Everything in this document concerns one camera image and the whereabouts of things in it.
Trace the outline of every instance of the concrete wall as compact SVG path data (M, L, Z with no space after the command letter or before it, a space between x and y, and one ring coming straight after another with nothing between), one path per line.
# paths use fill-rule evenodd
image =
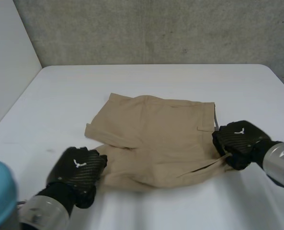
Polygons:
M0 0L0 120L41 70L12 0Z
M259 63L284 82L284 0L14 0L43 66Z

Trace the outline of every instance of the white wall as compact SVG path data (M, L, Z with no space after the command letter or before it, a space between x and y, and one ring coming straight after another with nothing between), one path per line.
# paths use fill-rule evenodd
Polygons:
M0 0L0 120L41 70L12 0Z

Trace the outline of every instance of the robotic hand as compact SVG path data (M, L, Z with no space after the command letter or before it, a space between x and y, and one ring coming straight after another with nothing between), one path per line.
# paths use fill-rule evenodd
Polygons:
M89 208L107 156L86 147L68 148L47 179L47 186L19 210L22 230L64 230L73 206Z
M247 121L221 126L212 134L213 144L226 163L236 170L257 163L278 186L284 187L284 143L272 141L262 130Z

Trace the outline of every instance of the gray wall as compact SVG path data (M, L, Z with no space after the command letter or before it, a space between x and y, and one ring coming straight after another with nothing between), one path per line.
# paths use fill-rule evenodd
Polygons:
M284 0L14 0L43 67L258 63L284 82Z

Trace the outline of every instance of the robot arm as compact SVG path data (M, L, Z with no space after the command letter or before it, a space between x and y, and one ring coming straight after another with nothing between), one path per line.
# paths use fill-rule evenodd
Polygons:
M230 155L225 160L232 168L243 170L255 162L274 183L284 187L283 142L272 141L247 121L221 126L212 136L219 154ZM66 229L74 205L88 208L94 202L95 184L106 165L107 157L96 150L68 148L49 174L46 188L19 210L19 226L15 184L9 169L0 162L0 230Z
M212 134L221 156L231 153L226 163L236 170L257 163L278 186L284 187L284 143L272 141L262 130L247 121L221 126Z
M47 179L44 190L19 210L22 230L64 230L74 205L89 208L96 182L107 165L107 156L96 150L68 148Z

